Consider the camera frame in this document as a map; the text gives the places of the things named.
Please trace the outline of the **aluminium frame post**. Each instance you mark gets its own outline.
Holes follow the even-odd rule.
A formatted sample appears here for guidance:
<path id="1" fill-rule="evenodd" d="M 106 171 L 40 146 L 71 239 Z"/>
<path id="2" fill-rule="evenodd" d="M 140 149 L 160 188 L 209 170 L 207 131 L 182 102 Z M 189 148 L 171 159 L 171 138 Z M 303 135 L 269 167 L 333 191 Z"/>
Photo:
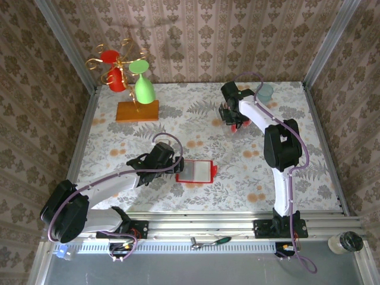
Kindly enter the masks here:
<path id="1" fill-rule="evenodd" d="M 86 68 L 85 61 L 75 47 L 74 38 L 69 35 L 68 29 L 58 14 L 58 10 L 54 7 L 51 0 L 35 0 L 35 2 L 88 93 L 93 95 L 96 91 L 97 83 L 93 80 L 89 70 Z"/>
<path id="2" fill-rule="evenodd" d="M 357 10 L 361 0 L 344 0 L 340 7 L 332 25 L 326 34 L 322 45 L 313 60 L 309 71 L 307 72 L 303 85 L 307 89 L 311 89 L 316 79 L 320 75 L 323 67 L 326 65 L 328 58 L 332 54 L 339 39 L 343 35 L 345 28 L 351 20 L 353 14 Z"/>

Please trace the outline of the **green wine glass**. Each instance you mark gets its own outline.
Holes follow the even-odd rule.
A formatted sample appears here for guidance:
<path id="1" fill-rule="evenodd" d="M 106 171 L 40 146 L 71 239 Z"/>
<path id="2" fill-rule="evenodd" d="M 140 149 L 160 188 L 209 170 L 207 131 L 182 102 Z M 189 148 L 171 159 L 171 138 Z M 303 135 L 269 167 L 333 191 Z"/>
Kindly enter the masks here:
<path id="1" fill-rule="evenodd" d="M 144 105 L 148 105 L 156 99 L 153 84 L 144 75 L 148 69 L 149 63 L 143 59 L 136 60 L 129 65 L 129 71 L 139 76 L 135 83 L 135 95 L 137 101 Z"/>

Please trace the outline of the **blue white small device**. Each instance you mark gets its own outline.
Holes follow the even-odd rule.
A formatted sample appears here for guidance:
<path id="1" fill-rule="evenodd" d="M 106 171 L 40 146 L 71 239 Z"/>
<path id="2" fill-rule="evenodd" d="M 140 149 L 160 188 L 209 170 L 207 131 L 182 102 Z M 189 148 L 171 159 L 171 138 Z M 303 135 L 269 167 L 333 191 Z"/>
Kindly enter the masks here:
<path id="1" fill-rule="evenodd" d="M 73 246 L 66 244 L 60 245 L 56 251 L 56 257 L 66 261 L 72 261 L 77 255 L 77 250 Z"/>

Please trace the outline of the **teal plastic cup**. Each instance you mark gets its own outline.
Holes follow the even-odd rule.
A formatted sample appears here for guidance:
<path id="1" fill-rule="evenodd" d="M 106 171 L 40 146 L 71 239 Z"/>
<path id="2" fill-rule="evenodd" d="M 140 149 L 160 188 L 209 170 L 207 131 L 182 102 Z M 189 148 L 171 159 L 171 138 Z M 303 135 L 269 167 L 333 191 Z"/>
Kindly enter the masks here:
<path id="1" fill-rule="evenodd" d="M 271 100 L 273 93 L 274 89 L 269 84 L 263 84 L 261 88 L 256 91 L 256 96 L 260 102 L 266 104 Z"/>

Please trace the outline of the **floral patterned table cover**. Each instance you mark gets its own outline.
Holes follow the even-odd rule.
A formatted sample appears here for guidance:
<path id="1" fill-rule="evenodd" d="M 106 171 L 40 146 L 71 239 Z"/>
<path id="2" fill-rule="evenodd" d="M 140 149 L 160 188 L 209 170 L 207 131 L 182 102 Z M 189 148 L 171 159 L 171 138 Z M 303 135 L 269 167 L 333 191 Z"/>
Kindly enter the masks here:
<path id="1" fill-rule="evenodd" d="M 268 83 L 274 94 L 267 107 L 276 117 L 295 119 L 309 151 L 310 163 L 294 171 L 295 205 L 307 211 L 341 212 L 321 149 L 305 92 L 300 82 Z M 142 153 L 149 153 L 152 137 L 168 132 L 183 145 L 185 159 L 212 160 L 218 171 L 211 184 L 176 183 L 163 175 L 148 186 L 123 191 L 94 209 L 118 206 L 125 211 L 272 211 L 274 178 L 264 160 L 264 135 L 250 124 L 249 137 L 229 141 L 221 128 L 218 108 L 224 101 L 223 83 L 156 84 L 159 120 L 117 123 L 119 102 L 128 92 L 102 87 L 78 175 L 87 182 L 108 174 Z"/>

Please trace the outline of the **grey metal shelf panel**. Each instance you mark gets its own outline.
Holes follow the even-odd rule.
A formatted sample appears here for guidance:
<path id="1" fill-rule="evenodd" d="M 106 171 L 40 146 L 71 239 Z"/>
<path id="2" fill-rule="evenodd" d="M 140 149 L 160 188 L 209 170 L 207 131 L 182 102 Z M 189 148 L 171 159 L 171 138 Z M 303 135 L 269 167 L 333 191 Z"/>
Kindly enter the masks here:
<path id="1" fill-rule="evenodd" d="M 42 243 L 27 285 L 380 285 L 368 245 L 336 255 L 325 242 L 303 242 L 301 254 L 317 267 L 309 273 L 296 258 L 248 252 L 145 251 L 125 261 L 107 254 L 58 258 Z"/>

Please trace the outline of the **aluminium table side rail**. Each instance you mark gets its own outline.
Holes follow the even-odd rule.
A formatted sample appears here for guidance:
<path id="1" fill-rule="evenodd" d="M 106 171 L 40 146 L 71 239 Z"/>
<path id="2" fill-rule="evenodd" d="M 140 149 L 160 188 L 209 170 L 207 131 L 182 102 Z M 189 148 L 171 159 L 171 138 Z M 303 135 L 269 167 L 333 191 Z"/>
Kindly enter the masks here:
<path id="1" fill-rule="evenodd" d="M 99 95 L 101 92 L 101 87 L 96 87 L 93 94 L 90 96 L 88 101 L 87 109 L 84 115 L 83 123 L 78 135 L 78 140 L 75 146 L 74 153 L 72 155 L 71 163 L 68 169 L 66 178 L 63 181 L 69 180 L 74 183 L 78 180 L 78 175 L 80 172 L 80 167 L 84 157 L 84 152 L 87 145 L 88 136 L 91 130 L 92 121 L 94 119 L 94 114 L 97 109 Z"/>
<path id="2" fill-rule="evenodd" d="M 344 197 L 344 192 L 342 190 L 342 187 L 341 187 L 338 175 L 337 175 L 337 171 L 336 171 L 335 166 L 334 166 L 333 158 L 332 158 L 330 150 L 328 148 L 328 144 L 327 144 L 327 140 L 326 140 L 326 137 L 324 134 L 324 130 L 323 130 L 323 127 L 321 125 L 321 121 L 319 119 L 318 112 L 317 112 L 317 109 L 315 107 L 310 89 L 308 88 L 308 86 L 305 83 L 302 83 L 302 87 L 303 87 L 303 90 L 305 92 L 306 101 L 308 103 L 309 110 L 310 110 L 311 116 L 313 118 L 313 122 L 314 122 L 314 125 L 316 128 L 316 133 L 318 135 L 319 142 L 321 145 L 321 149 L 322 149 L 322 152 L 323 152 L 324 157 L 325 157 L 325 161 L 326 161 L 326 165 L 327 165 L 327 168 L 328 168 L 328 171 L 330 174 L 330 178 L 331 178 L 332 184 L 334 186 L 335 193 L 337 195 L 337 199 L 339 200 L 339 203 L 340 203 L 341 211 L 345 216 L 350 216 L 350 210 L 349 210 L 349 207 L 347 205 L 346 199 Z"/>

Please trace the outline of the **aluminium front rail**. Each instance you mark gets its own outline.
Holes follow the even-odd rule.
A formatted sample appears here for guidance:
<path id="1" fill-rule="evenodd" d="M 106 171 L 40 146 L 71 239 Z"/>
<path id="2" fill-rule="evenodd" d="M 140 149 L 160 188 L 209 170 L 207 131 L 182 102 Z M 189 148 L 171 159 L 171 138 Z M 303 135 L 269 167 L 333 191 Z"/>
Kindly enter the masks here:
<path id="1" fill-rule="evenodd" d="M 204 241 L 231 236 L 234 241 L 257 239 L 254 235 L 254 220 L 272 219 L 270 212 L 250 211 L 166 211 L 129 212 L 131 220 L 149 222 L 147 240 L 183 241 L 191 237 Z M 72 241 L 84 238 L 105 238 L 102 232 L 82 233 Z"/>

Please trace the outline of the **red wine glass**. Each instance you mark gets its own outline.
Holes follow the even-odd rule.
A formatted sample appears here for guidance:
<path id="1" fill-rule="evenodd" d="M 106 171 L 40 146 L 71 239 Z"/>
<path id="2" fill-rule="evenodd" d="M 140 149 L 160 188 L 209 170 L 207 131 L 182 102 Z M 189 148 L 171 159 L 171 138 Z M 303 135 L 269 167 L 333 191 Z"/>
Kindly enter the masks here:
<path id="1" fill-rule="evenodd" d="M 101 53 L 100 59 L 103 63 L 109 64 L 110 69 L 102 80 L 114 92 L 122 92 L 126 90 L 126 83 L 124 77 L 124 63 L 121 60 L 119 52 L 115 50 L 106 50 Z"/>

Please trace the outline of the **red rectangular tray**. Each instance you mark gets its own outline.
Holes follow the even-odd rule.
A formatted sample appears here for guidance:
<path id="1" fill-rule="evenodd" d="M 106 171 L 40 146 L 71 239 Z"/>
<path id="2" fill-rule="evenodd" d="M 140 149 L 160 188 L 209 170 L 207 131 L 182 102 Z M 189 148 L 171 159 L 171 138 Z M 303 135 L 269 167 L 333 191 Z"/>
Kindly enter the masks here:
<path id="1" fill-rule="evenodd" d="M 176 174 L 177 183 L 214 182 L 218 167 L 212 160 L 184 160 L 183 170 Z"/>

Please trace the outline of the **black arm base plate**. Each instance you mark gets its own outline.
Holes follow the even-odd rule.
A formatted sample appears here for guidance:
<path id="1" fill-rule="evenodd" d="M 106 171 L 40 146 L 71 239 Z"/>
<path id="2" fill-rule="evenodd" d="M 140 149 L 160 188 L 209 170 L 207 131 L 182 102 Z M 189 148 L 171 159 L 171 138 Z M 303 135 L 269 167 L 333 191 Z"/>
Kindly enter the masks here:
<path id="1" fill-rule="evenodd" d="M 255 237 L 257 239 L 285 239 L 291 237 L 289 221 L 277 224 L 274 224 L 273 221 L 273 219 L 254 220 L 253 230 Z M 309 236 L 304 219 L 293 220 L 293 231 L 294 235 L 300 238 L 307 238 Z"/>
<path id="2" fill-rule="evenodd" d="M 149 222 L 146 220 L 131 220 L 123 222 L 113 233 L 134 235 L 137 239 L 147 239 Z"/>

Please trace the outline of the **black power connector box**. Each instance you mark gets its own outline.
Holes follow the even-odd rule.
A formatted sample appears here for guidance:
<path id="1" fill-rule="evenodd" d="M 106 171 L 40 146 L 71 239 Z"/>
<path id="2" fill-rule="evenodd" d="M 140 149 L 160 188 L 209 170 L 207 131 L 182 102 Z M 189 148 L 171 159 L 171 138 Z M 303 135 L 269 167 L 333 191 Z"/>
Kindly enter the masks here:
<path id="1" fill-rule="evenodd" d="M 134 242 L 110 243 L 109 256 L 114 260 L 123 261 L 128 258 L 135 250 Z"/>
<path id="2" fill-rule="evenodd" d="M 276 242 L 275 255 L 279 258 L 291 258 L 295 255 L 295 250 L 299 247 L 294 247 L 291 242 Z"/>

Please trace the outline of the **glass jar black lid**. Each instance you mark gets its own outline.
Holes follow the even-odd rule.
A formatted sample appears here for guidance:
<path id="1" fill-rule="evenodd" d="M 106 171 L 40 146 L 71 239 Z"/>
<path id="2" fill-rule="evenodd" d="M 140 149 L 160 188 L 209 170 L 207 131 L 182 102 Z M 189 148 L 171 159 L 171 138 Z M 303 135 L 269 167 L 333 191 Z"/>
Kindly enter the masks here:
<path id="1" fill-rule="evenodd" d="M 363 239 L 356 232 L 343 232 L 330 237 L 328 247 L 337 255 L 357 252 L 363 248 Z"/>

